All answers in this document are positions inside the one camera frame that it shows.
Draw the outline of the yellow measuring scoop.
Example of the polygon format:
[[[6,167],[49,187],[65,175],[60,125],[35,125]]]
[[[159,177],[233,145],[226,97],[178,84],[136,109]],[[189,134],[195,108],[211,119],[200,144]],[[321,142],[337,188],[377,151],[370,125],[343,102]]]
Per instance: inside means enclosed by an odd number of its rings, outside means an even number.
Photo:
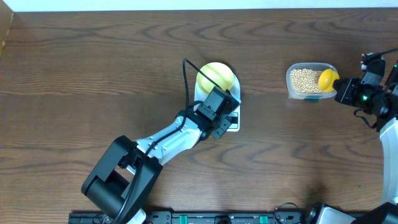
[[[339,78],[339,74],[331,68],[324,70],[318,79],[319,90],[326,93],[333,92],[335,90],[333,88],[333,83]]]

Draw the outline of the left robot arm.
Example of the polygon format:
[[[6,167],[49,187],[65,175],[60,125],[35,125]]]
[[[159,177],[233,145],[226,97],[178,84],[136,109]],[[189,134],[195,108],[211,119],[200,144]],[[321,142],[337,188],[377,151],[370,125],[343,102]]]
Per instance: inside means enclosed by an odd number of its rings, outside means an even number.
[[[170,126],[147,138],[116,138],[88,175],[81,192],[112,223],[143,223],[142,206],[163,166],[177,154],[195,147],[209,135],[219,139],[231,126],[237,103],[196,101],[179,111]]]

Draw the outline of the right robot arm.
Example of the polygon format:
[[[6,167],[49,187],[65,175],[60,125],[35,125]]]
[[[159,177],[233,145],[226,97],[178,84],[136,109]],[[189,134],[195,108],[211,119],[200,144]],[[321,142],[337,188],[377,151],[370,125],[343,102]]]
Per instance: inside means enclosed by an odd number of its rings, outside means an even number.
[[[372,125],[361,117],[371,129],[379,133],[383,148],[383,188],[380,206],[355,218],[326,204],[316,205],[306,223],[397,223],[397,64],[394,64],[385,87],[380,86],[385,63],[368,62],[362,78],[340,78],[322,75],[318,82],[321,90],[332,88],[335,100],[354,106],[358,112],[376,116]]]

